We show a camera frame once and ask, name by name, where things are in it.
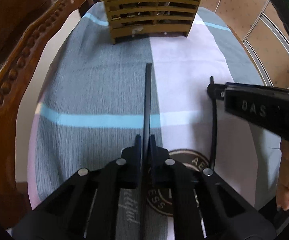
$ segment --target black rod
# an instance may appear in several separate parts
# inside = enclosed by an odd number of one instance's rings
[[[151,113],[151,74],[152,63],[147,63],[145,70],[145,85],[144,85],[144,129],[142,135],[142,156],[141,156],[141,179],[140,179],[140,232],[139,239],[145,239],[145,219],[146,219],[146,195],[148,191],[148,147],[150,136],[150,113]]]
[[[214,84],[214,79],[210,77],[210,84]],[[217,122],[217,100],[216,98],[211,98],[212,100],[212,140],[211,140],[211,155],[210,155],[210,168],[214,170],[215,156],[217,154],[217,132],[218,132],[218,122]]]

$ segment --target silver rivet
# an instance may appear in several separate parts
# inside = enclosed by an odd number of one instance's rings
[[[119,158],[116,160],[116,164],[119,166],[125,165],[126,164],[126,160],[124,158]]]
[[[213,174],[213,170],[210,169],[210,168],[205,168],[203,170],[203,174],[206,175],[206,176],[211,176]]]
[[[165,160],[166,165],[168,166],[172,166],[175,164],[175,160],[174,159],[166,159]]]
[[[85,175],[88,174],[88,172],[89,172],[89,171],[88,171],[86,168],[82,168],[82,169],[78,170],[78,174],[79,174],[80,176],[85,176]]]

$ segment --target slatted wooden rack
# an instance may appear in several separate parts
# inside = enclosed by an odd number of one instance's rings
[[[112,42],[144,33],[189,34],[201,0],[104,0]]]

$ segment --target printed logo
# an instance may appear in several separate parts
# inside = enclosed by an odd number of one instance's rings
[[[118,206],[125,210],[128,222],[140,224],[140,222],[136,219],[138,214],[138,201],[132,197],[131,189],[123,189],[123,204],[118,204]]]
[[[248,102],[247,100],[243,100],[242,101],[242,110],[243,111],[249,111],[250,113],[254,113],[255,115],[260,115],[261,117],[266,117],[266,107],[264,105],[260,105],[260,108],[257,109],[255,107],[255,104],[254,103],[249,103],[248,105]]]
[[[193,150],[174,150],[169,152],[170,158],[182,162],[187,168],[202,171],[209,166],[209,162],[201,153]],[[172,194],[171,189],[150,188],[147,193],[147,202],[158,213],[172,216]]]

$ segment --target circular logo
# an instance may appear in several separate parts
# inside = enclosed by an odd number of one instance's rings
[[[170,158],[182,162],[187,168],[202,171],[209,166],[209,162],[201,153],[193,150],[174,150],[169,152]],[[147,193],[147,202],[158,213],[172,216],[172,194],[169,188],[150,188]]]

